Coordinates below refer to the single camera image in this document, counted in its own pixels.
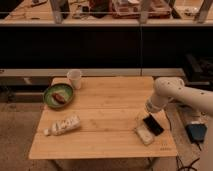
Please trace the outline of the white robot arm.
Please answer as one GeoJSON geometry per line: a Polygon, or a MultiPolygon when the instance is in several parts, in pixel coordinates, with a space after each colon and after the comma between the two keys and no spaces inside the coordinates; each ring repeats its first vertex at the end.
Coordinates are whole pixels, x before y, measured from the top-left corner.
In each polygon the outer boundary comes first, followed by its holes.
{"type": "Polygon", "coordinates": [[[157,78],[153,83],[153,92],[144,105],[145,112],[139,112],[137,118],[142,119],[151,113],[160,112],[172,99],[213,119],[213,92],[187,87],[179,77],[157,78]]]}

